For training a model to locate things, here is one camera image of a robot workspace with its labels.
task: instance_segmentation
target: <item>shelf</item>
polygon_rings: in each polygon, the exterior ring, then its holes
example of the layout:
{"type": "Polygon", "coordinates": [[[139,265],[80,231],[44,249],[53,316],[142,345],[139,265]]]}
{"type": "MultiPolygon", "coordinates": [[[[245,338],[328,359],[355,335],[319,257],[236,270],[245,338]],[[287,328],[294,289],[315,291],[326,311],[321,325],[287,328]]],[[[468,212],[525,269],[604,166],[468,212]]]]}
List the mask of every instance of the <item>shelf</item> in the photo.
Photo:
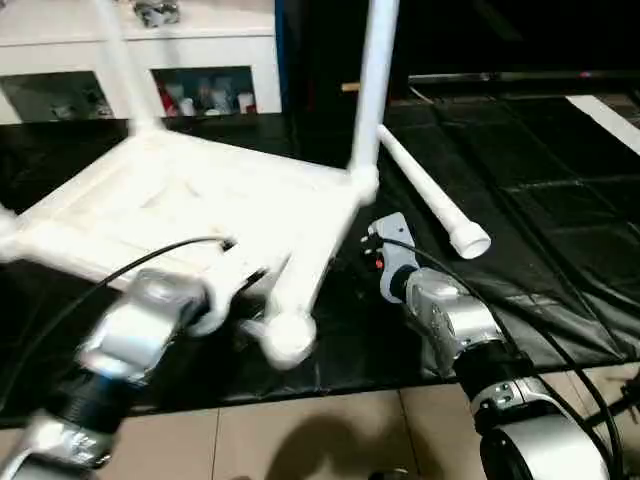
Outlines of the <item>shelf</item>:
{"type": "MultiPolygon", "coordinates": [[[[117,6],[127,40],[274,36],[274,0],[180,0],[180,23],[145,28],[130,4],[117,6]]],[[[9,0],[0,47],[101,40],[89,0],[9,0]]]]}

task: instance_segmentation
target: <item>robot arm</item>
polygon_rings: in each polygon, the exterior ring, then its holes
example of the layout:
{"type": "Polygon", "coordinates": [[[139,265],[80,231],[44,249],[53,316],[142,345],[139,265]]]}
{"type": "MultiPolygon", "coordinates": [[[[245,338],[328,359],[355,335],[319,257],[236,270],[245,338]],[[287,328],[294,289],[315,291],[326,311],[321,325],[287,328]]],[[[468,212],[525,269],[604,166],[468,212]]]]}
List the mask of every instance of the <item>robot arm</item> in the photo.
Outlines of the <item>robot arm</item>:
{"type": "MultiPolygon", "coordinates": [[[[413,246],[400,213],[374,222],[369,234],[413,246]]],[[[455,374],[469,399],[489,480],[609,478],[595,444],[533,375],[531,361],[509,348],[486,305],[450,276],[420,268],[413,252],[390,243],[379,251],[383,297],[405,305],[425,364],[455,374]]]]}
{"type": "Polygon", "coordinates": [[[89,478],[176,336],[210,309],[202,282],[142,270],[81,345],[78,372],[32,417],[0,480],[89,478]]]}

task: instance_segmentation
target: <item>black tablecloth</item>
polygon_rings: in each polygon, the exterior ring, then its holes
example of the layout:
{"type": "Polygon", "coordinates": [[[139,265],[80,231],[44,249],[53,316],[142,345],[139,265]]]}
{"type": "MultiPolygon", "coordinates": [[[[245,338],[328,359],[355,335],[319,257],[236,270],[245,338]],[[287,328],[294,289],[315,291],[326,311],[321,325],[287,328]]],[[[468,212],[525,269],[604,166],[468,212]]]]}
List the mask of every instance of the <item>black tablecloth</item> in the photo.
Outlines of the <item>black tablecloth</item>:
{"type": "MultiPolygon", "coordinates": [[[[474,285],[534,311],[580,364],[640,359],[640,159],[635,153],[564,99],[396,107],[389,109],[386,123],[490,233],[491,249],[473,261],[458,258],[381,151],[377,200],[360,212],[316,302],[318,342],[310,357],[291,371],[275,371],[255,343],[238,335],[231,318],[216,334],[182,345],[138,411],[450,381],[420,371],[420,339],[401,310],[382,300],[377,275],[360,253],[366,226],[395,211],[405,214],[420,247],[474,285]]],[[[341,167],[349,158],[352,124],[351,115],[261,115],[178,120],[170,126],[341,167]]],[[[0,128],[0,201],[25,210],[124,135],[123,123],[116,121],[0,128]]],[[[88,286],[26,261],[2,267],[0,386],[30,339],[88,286]]],[[[115,296],[110,290],[96,295],[48,337],[0,412],[2,425],[20,422],[42,401],[115,296]]],[[[509,309],[502,316],[540,369],[562,366],[517,314],[509,309]]]]}

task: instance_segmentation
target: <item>white cabinet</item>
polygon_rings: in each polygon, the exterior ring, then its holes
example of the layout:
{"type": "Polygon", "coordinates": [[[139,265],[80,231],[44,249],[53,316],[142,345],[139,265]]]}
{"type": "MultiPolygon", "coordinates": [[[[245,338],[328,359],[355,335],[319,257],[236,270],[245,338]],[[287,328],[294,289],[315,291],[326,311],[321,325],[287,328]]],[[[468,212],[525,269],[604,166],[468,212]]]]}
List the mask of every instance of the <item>white cabinet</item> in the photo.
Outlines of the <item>white cabinet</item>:
{"type": "MultiPolygon", "coordinates": [[[[274,0],[180,0],[180,7],[180,23],[156,29],[145,28],[131,5],[117,7],[155,113],[166,113],[156,81],[163,90],[165,80],[184,80],[185,95],[196,96],[197,85],[225,76],[236,94],[253,94],[258,112],[279,112],[274,0]]],[[[55,120],[66,107],[78,118],[127,118],[121,90],[91,2],[9,0],[0,10],[0,123],[55,120]]]]}

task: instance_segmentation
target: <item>tile floor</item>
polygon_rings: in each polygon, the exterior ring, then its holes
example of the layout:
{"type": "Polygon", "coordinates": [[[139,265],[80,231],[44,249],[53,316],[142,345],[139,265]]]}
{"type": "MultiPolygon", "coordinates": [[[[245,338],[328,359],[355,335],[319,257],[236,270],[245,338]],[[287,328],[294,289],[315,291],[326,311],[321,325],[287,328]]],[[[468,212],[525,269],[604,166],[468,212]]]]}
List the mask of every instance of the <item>tile floor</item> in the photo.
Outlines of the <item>tile floor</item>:
{"type": "MultiPolygon", "coordinates": [[[[607,400],[639,364],[588,371],[607,400]]],[[[581,414],[595,404],[573,374],[547,380],[581,414]]],[[[617,417],[627,463],[640,426],[617,417]]],[[[0,458],[16,436],[0,432],[0,458]]],[[[479,437],[457,385],[408,388],[128,420],[102,480],[366,479],[403,467],[426,480],[484,479],[479,437]]]]}

